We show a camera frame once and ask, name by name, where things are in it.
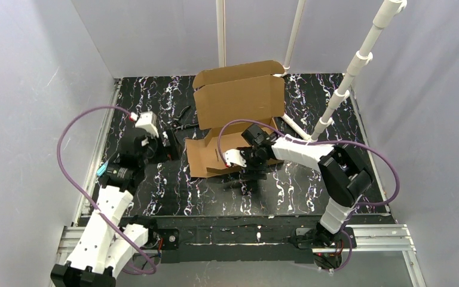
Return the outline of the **brown cardboard box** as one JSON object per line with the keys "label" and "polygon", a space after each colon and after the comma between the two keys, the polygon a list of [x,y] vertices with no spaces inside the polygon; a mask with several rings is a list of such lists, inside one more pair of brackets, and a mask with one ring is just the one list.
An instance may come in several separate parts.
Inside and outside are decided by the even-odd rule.
{"label": "brown cardboard box", "polygon": [[241,134],[255,120],[276,127],[285,112],[284,67],[275,60],[246,63],[199,72],[192,84],[199,128],[204,139],[186,139],[189,173],[210,178],[239,171],[226,167],[220,154],[247,146]]}

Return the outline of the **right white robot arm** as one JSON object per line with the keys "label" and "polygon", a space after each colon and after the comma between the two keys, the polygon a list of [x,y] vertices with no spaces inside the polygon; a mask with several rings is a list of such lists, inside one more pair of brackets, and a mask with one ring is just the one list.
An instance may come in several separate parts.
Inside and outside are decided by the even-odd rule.
{"label": "right white robot arm", "polygon": [[318,240],[339,234],[367,191],[374,176],[355,150],[361,144],[352,141],[312,142],[286,135],[276,128],[267,133],[264,124],[251,120],[241,137],[247,146],[217,150],[226,167],[240,166],[252,178],[262,179],[269,160],[291,161],[321,174],[329,194],[328,205],[312,232]]}

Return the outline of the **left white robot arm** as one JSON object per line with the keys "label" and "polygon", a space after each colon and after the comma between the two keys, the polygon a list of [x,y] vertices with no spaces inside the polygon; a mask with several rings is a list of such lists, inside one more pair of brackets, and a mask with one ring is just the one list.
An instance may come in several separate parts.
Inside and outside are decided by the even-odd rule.
{"label": "left white robot arm", "polygon": [[100,191],[84,232],[64,263],[55,264],[54,286],[115,286],[118,275],[149,240],[157,226],[138,216],[125,227],[118,224],[145,178],[147,164],[178,160],[181,144],[166,131],[168,145],[153,127],[133,127],[120,140],[105,167],[97,171]]}

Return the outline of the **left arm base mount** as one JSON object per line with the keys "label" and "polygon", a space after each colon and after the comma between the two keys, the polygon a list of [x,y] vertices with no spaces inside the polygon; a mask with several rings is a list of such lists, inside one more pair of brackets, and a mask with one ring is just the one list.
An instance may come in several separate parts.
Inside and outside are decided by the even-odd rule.
{"label": "left arm base mount", "polygon": [[140,245],[143,251],[155,251],[155,255],[158,255],[162,251],[179,248],[179,229],[160,225],[155,217],[145,215],[125,217],[119,223],[120,230],[124,231],[128,224],[138,224],[148,229],[148,234],[145,236],[146,241]]}

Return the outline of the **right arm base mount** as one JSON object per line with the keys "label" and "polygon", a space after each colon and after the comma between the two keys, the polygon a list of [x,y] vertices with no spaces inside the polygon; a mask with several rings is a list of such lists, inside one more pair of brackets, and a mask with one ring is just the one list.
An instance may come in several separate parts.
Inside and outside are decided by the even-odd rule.
{"label": "right arm base mount", "polygon": [[343,227],[331,233],[319,222],[313,228],[295,229],[287,242],[298,249],[322,249],[323,252],[314,252],[314,263],[318,269],[331,272],[345,267],[357,247],[352,228]]}

